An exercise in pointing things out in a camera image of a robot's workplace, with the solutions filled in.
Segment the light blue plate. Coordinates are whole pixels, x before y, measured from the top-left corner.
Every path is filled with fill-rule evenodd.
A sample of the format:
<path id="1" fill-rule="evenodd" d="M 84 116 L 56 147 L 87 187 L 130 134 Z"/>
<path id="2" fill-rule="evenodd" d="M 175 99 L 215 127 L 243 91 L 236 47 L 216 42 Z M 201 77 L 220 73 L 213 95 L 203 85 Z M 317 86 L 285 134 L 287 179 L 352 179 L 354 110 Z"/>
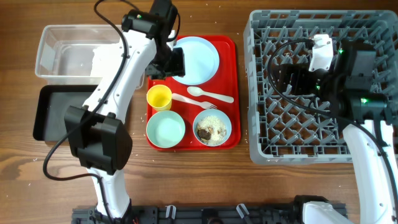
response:
<path id="1" fill-rule="evenodd" d="M 184 53 L 185 75 L 173 77 L 184 85 L 201 85 L 209 81 L 218 71 L 220 56 L 215 46 L 201 37 L 184 37 L 177 41 L 175 48 Z"/>

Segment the yellow plastic cup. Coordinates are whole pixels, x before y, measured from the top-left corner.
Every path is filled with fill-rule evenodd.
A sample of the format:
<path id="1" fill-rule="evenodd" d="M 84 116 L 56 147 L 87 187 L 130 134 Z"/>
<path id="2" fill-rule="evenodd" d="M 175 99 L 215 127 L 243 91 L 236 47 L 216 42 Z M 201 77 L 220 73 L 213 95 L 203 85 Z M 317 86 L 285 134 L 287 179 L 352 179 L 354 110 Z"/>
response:
<path id="1" fill-rule="evenodd" d="M 165 85 L 154 85 L 147 92 L 147 103 L 156 111 L 170 110 L 172 91 Z"/>

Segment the cream plastic spoon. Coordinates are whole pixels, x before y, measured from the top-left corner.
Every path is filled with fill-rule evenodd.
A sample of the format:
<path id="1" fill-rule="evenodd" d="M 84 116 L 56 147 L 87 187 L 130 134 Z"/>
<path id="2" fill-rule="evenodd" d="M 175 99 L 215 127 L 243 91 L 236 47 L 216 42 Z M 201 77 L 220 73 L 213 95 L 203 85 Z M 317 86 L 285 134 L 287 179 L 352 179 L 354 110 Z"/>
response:
<path id="1" fill-rule="evenodd" d="M 226 96 L 226 95 L 221 95 L 221 94 L 217 94 L 217 93 L 207 92 L 207 91 L 204 91 L 204 90 L 202 90 L 201 88 L 199 88 L 197 86 L 189 86 L 187 88 L 187 91 L 192 96 L 209 96 L 211 98 L 215 98 L 217 100 L 224 101 L 226 103 L 233 103 L 234 102 L 234 98 L 231 97 L 231 96 Z"/>

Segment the cream plastic fork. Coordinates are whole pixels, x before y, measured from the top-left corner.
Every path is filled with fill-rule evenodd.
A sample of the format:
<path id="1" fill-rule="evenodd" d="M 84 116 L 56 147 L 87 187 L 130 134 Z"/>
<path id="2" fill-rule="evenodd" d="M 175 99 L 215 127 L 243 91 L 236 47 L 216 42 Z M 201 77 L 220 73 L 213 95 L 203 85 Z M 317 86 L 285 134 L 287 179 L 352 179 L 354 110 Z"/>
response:
<path id="1" fill-rule="evenodd" d="M 177 93 L 172 93 L 172 99 L 173 100 L 177 100 L 177 101 L 181 101 L 181 102 L 184 102 L 184 103 L 192 104 L 192 105 L 197 105 L 197 106 L 200 106 L 201 108 L 203 108 L 205 110 L 207 110 L 207 109 L 217 109 L 217 107 L 214 104 L 210 103 L 210 102 L 207 102 L 207 101 L 203 101 L 203 102 L 195 101 L 193 99 L 190 99 L 190 98 L 188 98 L 186 96 L 183 96 L 183 95 L 179 95 Z"/>

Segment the white paper napkin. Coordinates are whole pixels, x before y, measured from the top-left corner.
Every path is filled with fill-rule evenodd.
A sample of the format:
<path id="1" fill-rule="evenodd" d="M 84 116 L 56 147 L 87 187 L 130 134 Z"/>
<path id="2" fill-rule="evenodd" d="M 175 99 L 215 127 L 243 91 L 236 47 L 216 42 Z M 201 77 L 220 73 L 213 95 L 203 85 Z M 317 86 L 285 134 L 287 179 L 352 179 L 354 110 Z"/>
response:
<path id="1" fill-rule="evenodd" d="M 91 77 L 113 76 L 119 70 L 123 48 L 121 44 L 100 45 L 93 50 Z"/>

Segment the mint green bowl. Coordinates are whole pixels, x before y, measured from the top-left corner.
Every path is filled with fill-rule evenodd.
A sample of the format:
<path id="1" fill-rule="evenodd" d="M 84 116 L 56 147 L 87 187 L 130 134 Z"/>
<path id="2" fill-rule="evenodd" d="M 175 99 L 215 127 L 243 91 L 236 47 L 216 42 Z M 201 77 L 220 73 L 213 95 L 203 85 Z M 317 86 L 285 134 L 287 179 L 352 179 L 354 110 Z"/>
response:
<path id="1" fill-rule="evenodd" d="M 174 147 L 185 135 L 185 122 L 174 111 L 160 111 L 148 120 L 146 135 L 149 142 L 156 147 Z"/>

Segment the light blue bowl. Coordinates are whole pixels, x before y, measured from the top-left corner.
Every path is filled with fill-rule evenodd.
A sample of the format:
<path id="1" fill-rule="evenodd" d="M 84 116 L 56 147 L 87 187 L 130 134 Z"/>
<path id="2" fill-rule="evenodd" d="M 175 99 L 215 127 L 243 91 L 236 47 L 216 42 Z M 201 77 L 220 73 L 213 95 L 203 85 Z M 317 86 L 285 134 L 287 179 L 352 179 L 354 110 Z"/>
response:
<path id="1" fill-rule="evenodd" d="M 232 132 L 228 116 L 216 109 L 200 112 L 193 121 L 193 133 L 199 143 L 218 147 L 227 142 Z"/>

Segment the rice and food scraps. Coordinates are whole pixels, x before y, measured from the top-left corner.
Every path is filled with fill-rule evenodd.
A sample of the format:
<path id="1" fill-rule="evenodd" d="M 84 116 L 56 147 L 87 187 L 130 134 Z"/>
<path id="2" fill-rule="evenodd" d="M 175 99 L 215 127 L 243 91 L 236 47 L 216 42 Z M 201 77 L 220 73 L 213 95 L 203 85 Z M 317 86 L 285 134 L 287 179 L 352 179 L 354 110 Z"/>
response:
<path id="1" fill-rule="evenodd" d="M 215 146 L 224 141 L 226 125 L 216 116 L 206 116 L 199 120 L 195 132 L 202 143 Z"/>

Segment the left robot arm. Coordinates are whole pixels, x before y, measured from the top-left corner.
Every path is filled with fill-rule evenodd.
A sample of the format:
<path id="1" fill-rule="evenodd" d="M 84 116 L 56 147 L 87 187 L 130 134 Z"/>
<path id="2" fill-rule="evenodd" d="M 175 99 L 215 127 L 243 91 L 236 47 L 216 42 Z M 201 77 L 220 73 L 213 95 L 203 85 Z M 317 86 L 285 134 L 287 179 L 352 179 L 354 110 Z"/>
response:
<path id="1" fill-rule="evenodd" d="M 171 1 L 154 1 L 149 12 L 133 9 L 124 15 L 116 30 L 123 51 L 115 76 L 102 79 L 81 107 L 70 106 L 65 113 L 64 139 L 95 184 L 93 222 L 134 221 L 123 172 L 132 151 L 126 113 L 143 75 L 151 80 L 185 75 L 183 50 L 176 47 L 178 32 L 173 30 L 179 20 Z"/>

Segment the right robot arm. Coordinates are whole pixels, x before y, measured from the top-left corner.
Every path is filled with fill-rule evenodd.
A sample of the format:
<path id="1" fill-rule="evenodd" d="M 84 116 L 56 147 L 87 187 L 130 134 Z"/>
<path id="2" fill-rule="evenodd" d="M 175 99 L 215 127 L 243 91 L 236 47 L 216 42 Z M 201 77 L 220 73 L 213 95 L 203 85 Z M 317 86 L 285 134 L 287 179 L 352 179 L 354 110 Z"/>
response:
<path id="1" fill-rule="evenodd" d="M 310 63 L 273 67 L 279 51 L 299 43 L 312 47 Z M 344 39 L 335 50 L 331 38 L 314 37 L 280 45 L 266 70 L 285 101 L 337 120 L 354 165 L 360 220 L 397 223 L 396 122 L 388 97 L 371 90 L 375 59 L 371 44 Z"/>

